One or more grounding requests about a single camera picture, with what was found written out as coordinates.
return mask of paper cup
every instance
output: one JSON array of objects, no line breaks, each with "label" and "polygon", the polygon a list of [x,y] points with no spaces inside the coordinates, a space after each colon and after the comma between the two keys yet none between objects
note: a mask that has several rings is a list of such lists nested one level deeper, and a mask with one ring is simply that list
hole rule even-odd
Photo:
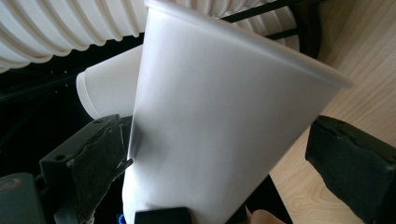
[{"label": "paper cup", "polygon": [[130,49],[78,74],[78,97],[93,119],[132,116],[142,48]]},{"label": "paper cup", "polygon": [[148,23],[124,214],[186,206],[225,223],[341,88],[334,69],[178,5]]}]

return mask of light wood grain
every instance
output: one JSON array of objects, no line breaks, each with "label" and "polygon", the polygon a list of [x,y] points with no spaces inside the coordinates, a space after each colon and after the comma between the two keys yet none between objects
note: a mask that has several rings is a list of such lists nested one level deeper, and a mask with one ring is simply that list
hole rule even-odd
[{"label": "light wood grain", "polygon": [[[329,0],[320,5],[318,59],[355,81],[323,111],[396,147],[396,1]],[[308,131],[271,176],[294,223],[362,223],[304,159]]]}]

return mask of white paper cup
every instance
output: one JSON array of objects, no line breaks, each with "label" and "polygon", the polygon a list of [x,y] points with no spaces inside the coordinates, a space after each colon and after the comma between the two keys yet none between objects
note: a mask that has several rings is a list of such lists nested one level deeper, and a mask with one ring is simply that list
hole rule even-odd
[{"label": "white paper cup", "polygon": [[147,1],[124,214],[224,223],[349,79],[270,40]]},{"label": "white paper cup", "polygon": [[142,48],[130,49],[78,74],[78,97],[93,119],[132,116]]}]

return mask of wooden surface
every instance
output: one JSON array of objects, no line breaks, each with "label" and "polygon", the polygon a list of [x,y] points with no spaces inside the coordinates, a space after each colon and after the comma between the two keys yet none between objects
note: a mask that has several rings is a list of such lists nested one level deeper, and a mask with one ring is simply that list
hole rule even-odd
[{"label": "wooden surface", "polygon": [[[344,120],[396,147],[396,1],[329,0],[319,7],[318,59],[351,77],[322,114]],[[294,223],[362,223],[305,161],[308,132],[271,176]]]}]

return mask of wooden table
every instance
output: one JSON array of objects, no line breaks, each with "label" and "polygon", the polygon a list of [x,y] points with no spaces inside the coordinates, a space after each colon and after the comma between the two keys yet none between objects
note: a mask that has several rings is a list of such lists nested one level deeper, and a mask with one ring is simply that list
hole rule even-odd
[{"label": "wooden table", "polygon": [[[355,81],[322,114],[344,120],[396,147],[396,2],[321,3],[318,59]],[[294,223],[362,223],[304,159],[308,131],[272,170]]]}]

